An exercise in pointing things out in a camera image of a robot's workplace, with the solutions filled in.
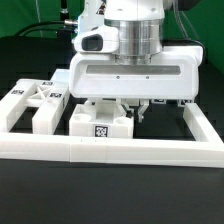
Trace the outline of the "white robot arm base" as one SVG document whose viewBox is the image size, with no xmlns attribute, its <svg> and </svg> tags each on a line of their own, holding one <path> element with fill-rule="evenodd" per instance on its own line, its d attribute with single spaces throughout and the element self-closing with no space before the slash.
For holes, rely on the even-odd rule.
<svg viewBox="0 0 224 224">
<path fill-rule="evenodd" d="M 85 0 L 77 52 L 114 54 L 121 64 L 146 64 L 162 51 L 162 24 L 172 0 Z"/>
</svg>

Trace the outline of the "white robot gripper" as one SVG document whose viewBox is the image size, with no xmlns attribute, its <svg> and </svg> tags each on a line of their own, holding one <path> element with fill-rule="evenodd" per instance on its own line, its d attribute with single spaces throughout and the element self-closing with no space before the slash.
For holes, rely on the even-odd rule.
<svg viewBox="0 0 224 224">
<path fill-rule="evenodd" d="M 117 61 L 118 30 L 101 26 L 74 40 L 69 91 L 77 98 L 113 98 L 123 117 L 132 109 L 124 99 L 141 99 L 138 121 L 149 107 L 148 99 L 192 100 L 199 91 L 198 67 L 203 48 L 198 45 L 165 46 L 143 65 Z"/>
</svg>

